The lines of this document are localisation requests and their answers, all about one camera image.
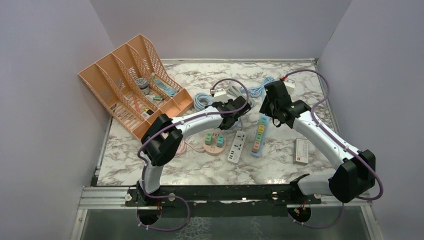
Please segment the teal plug adapter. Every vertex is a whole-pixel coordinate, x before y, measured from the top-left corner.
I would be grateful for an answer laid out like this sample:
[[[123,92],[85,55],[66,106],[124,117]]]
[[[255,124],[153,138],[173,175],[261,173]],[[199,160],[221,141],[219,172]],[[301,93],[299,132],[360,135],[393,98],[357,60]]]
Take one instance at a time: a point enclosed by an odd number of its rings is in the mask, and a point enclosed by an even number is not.
[[[260,120],[259,120],[259,124],[260,125],[264,125],[264,126],[266,126],[267,124],[268,124],[268,122],[269,122],[269,118],[268,117],[261,117],[260,118]]]
[[[222,148],[225,144],[225,137],[222,134],[219,134],[216,138],[216,146]]]

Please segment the yellow plug adapter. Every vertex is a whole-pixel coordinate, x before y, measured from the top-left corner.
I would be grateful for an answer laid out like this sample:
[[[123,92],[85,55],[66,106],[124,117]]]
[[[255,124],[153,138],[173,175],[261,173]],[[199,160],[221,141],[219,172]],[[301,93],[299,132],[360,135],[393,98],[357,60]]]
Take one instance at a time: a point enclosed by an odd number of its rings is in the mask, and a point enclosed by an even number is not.
[[[265,131],[265,125],[264,124],[259,124],[258,128],[257,128],[257,133],[263,134]]]

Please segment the green plug adapter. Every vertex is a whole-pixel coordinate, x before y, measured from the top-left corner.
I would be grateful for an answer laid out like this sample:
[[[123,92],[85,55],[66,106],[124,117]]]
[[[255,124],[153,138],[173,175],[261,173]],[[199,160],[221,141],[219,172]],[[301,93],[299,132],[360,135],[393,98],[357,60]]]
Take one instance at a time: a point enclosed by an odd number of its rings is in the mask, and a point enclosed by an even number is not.
[[[261,142],[262,139],[263,139],[263,133],[257,132],[256,135],[255,135],[255,141]]]
[[[204,144],[209,146],[212,144],[212,142],[213,142],[213,134],[209,132],[205,135]]]

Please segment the pink plug adapter small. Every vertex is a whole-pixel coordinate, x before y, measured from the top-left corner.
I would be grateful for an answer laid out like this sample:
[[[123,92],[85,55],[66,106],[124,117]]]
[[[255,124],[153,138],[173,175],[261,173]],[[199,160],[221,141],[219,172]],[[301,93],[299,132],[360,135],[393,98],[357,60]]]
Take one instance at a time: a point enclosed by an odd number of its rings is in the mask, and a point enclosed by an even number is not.
[[[253,143],[253,145],[252,145],[252,149],[251,149],[251,151],[253,152],[253,153],[258,153],[259,151],[260,151],[260,149],[261,149],[261,141],[255,141],[254,143]]]

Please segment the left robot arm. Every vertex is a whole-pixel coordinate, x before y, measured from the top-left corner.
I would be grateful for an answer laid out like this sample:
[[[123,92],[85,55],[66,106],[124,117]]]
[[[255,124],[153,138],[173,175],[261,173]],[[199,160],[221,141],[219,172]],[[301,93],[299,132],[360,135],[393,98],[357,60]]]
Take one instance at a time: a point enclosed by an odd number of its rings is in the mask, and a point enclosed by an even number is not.
[[[249,102],[239,96],[227,102],[213,102],[190,115],[169,117],[164,113],[158,116],[141,138],[142,145],[137,152],[144,163],[138,180],[141,187],[138,199],[147,206],[155,203],[163,167],[175,157],[185,138],[209,129],[228,130],[251,108]]]

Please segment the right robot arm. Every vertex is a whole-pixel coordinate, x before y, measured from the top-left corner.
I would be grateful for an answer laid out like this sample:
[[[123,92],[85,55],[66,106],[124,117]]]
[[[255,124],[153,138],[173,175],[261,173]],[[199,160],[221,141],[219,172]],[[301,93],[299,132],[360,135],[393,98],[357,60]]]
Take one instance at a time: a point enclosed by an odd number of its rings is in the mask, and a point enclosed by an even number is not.
[[[335,173],[307,174],[290,182],[289,199],[300,204],[310,195],[334,196],[348,203],[376,184],[376,157],[370,150],[361,151],[335,134],[319,120],[302,100],[292,101],[282,81],[264,87],[265,99],[260,113],[287,125],[309,140],[331,163]]]

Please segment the pink round power socket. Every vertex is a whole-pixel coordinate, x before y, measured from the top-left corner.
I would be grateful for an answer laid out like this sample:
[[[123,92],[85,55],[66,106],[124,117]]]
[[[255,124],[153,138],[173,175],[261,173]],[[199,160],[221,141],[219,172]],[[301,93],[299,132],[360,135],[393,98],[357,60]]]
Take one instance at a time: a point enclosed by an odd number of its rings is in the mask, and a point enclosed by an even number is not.
[[[206,145],[205,144],[205,136],[206,136],[207,133],[212,133],[212,135],[213,135],[213,139],[212,139],[212,144],[211,145]],[[203,138],[203,142],[202,142],[202,146],[203,146],[203,149],[205,150],[205,152],[208,155],[211,155],[211,156],[218,156],[218,155],[222,154],[225,151],[226,146],[227,146],[227,139],[226,139],[224,133],[222,131],[214,131],[214,132],[211,132],[210,131],[210,132],[207,132],[207,133],[205,134],[205,136]],[[224,143],[224,146],[223,147],[217,147],[216,146],[216,139],[217,139],[217,136],[218,135],[223,135],[224,136],[225,143]]]

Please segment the white power strip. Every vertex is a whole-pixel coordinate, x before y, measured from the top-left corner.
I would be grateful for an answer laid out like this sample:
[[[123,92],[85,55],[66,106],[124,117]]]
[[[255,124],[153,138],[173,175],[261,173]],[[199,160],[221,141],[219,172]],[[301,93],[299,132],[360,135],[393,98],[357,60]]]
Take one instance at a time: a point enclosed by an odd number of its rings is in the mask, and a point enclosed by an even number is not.
[[[227,157],[227,160],[230,163],[237,164],[239,162],[246,141],[246,137],[246,132],[242,130],[238,130],[236,132],[233,142],[231,144],[230,152]]]

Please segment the small white red box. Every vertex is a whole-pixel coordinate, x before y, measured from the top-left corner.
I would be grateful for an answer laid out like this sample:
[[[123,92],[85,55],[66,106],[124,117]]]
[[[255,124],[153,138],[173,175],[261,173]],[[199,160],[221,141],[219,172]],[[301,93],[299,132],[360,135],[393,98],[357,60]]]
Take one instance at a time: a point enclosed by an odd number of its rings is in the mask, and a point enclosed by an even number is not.
[[[309,142],[306,139],[297,138],[294,144],[294,163],[306,166],[309,163]]]

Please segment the orange plastic file rack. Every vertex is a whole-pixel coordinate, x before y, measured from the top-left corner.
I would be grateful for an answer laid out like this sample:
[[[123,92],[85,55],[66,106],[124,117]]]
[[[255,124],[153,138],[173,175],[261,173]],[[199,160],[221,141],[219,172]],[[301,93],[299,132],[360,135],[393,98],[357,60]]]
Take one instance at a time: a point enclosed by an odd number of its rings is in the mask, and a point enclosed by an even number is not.
[[[142,34],[78,75],[108,113],[137,139],[158,116],[179,117],[194,105],[188,91],[168,75],[154,45]],[[147,79],[149,89],[140,90],[137,78]]]

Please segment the black mounting rail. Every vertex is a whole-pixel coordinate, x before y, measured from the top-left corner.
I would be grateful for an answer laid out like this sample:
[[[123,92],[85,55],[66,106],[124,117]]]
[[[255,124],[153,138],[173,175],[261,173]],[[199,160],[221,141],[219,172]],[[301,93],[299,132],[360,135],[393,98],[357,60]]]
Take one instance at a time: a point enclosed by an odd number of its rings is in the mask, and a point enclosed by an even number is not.
[[[162,185],[150,197],[140,186],[128,188],[125,206],[143,216],[191,217],[286,217],[288,208],[319,205],[321,200],[301,196],[288,184]]]

